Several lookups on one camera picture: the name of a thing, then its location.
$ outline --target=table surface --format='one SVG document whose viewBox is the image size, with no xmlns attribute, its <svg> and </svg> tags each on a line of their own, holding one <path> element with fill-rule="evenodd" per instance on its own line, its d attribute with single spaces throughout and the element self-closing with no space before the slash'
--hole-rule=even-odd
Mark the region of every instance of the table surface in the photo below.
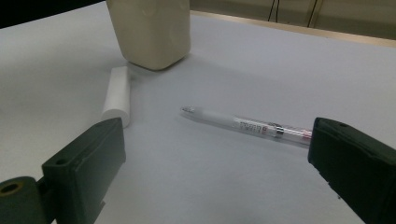
<svg viewBox="0 0 396 224">
<path fill-rule="evenodd" d="M 396 147 L 396 48 L 191 16 L 161 72 L 121 56 L 105 3 L 0 30 L 0 180 L 100 121 L 110 70 L 133 72 L 121 167 L 96 223 L 359 224 L 307 149 L 197 123 L 183 105 L 312 127 L 343 121 Z"/>
</svg>

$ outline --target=white cylinder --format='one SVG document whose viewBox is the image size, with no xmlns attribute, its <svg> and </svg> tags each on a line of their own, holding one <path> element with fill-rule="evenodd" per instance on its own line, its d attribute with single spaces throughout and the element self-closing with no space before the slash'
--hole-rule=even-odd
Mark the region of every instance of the white cylinder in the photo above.
<svg viewBox="0 0 396 224">
<path fill-rule="evenodd" d="M 191 47 L 190 0 L 106 0 L 123 57 L 160 70 Z"/>
<path fill-rule="evenodd" d="M 102 120 L 121 118 L 122 127 L 128 126 L 131 109 L 130 92 L 131 84 L 128 67 L 123 66 L 111 69 Z"/>
</svg>

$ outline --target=white pen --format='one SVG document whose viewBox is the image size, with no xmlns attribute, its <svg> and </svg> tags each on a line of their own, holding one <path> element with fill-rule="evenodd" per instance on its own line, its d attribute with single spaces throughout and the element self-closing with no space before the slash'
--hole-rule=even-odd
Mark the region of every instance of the white pen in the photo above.
<svg viewBox="0 0 396 224">
<path fill-rule="evenodd" d="M 198 106 L 183 106 L 181 112 L 184 117 L 197 119 L 206 123 L 216 124 L 242 133 L 255 136 L 269 136 L 309 146 L 312 131 L 309 129 L 295 128 L 273 122 L 258 121 L 239 116 L 224 115 L 209 111 Z"/>
</svg>

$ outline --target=screw hole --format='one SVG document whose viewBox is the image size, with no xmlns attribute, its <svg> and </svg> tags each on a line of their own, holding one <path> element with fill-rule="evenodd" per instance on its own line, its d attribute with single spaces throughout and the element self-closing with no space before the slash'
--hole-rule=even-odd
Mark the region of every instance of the screw hole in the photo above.
<svg viewBox="0 0 396 224">
<path fill-rule="evenodd" d="M 60 159 L 60 160 L 57 160 L 55 163 L 56 163 L 57 165 L 63 165 L 63 164 L 65 164 L 65 163 L 67 163 L 67 160 L 66 160 L 66 159 Z"/>
<path fill-rule="evenodd" d="M 8 195 L 8 194 L 13 193 L 13 191 L 16 191 L 16 190 L 19 189 L 19 188 L 20 188 L 20 185 L 19 185 L 19 184 L 12 183 L 12 184 L 10 184 L 10 185 L 7 185 L 7 186 L 3 187 L 3 188 L 0 190 L 0 192 L 1 192 L 1 194 Z"/>
</svg>

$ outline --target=pen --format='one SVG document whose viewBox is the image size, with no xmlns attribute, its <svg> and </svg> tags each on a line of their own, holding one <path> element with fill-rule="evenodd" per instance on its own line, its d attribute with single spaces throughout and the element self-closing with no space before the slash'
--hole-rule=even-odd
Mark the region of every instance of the pen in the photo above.
<svg viewBox="0 0 396 224">
<path fill-rule="evenodd" d="M 309 146 L 312 130 L 280 125 L 273 122 L 247 119 L 239 116 L 225 115 L 215 111 L 203 109 L 199 106 L 183 106 L 181 113 L 184 117 L 200 120 L 209 124 L 216 124 L 238 132 L 252 134 L 259 137 L 268 136 L 276 139 L 288 140 Z"/>
</svg>

